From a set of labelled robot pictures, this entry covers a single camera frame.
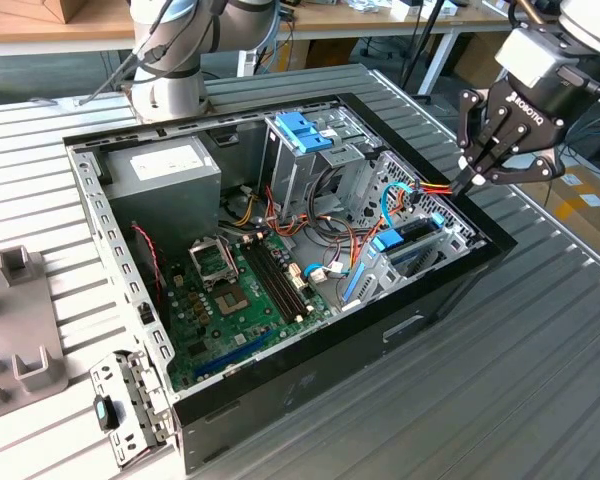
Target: ram slot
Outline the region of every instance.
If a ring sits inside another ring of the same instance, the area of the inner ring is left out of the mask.
[[[243,254],[286,323],[294,322],[298,315],[306,313],[304,303],[273,261],[266,247],[250,245],[243,250]]]

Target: aluminum work table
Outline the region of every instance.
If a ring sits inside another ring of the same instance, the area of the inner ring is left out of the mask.
[[[208,83],[223,111],[357,94],[438,169],[445,131],[382,75],[350,65]],[[133,125],[127,100],[0,106],[0,248],[42,251],[70,386],[0,418],[0,480],[181,478],[163,448],[120,474],[87,371],[131,348],[61,139]],[[198,472],[201,479],[600,478],[600,259],[517,189],[472,199],[518,241],[454,313]]]

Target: yellow wire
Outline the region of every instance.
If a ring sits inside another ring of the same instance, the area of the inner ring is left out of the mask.
[[[449,185],[439,185],[436,183],[422,183],[420,185],[424,185],[425,187],[434,187],[434,188],[449,188]]]
[[[255,200],[255,198],[255,195],[251,195],[251,197],[249,198],[249,204],[247,205],[247,211],[245,212],[244,217],[242,217],[237,222],[233,223],[236,227],[241,227],[245,225],[251,218],[251,210],[253,209],[253,201]]]

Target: black latch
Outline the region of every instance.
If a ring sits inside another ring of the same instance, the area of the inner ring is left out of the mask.
[[[103,397],[102,395],[96,395],[96,398],[93,400],[93,408],[95,409],[96,416],[98,417],[100,430],[106,432],[107,430],[118,428],[120,422],[118,421],[118,416],[113,408],[111,397],[108,395],[106,397]]]

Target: wooden shelf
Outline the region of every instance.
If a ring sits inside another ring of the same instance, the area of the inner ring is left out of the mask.
[[[389,9],[360,13],[345,4],[306,4],[294,10],[296,31],[378,30],[415,25],[415,18],[406,22],[391,18]],[[457,16],[440,18],[437,25],[498,25],[506,22],[506,18],[487,9],[470,6],[459,9]],[[288,31],[288,26],[283,22],[280,30]],[[68,25],[0,13],[0,43],[130,38],[133,38],[133,22],[125,0],[91,0]]]

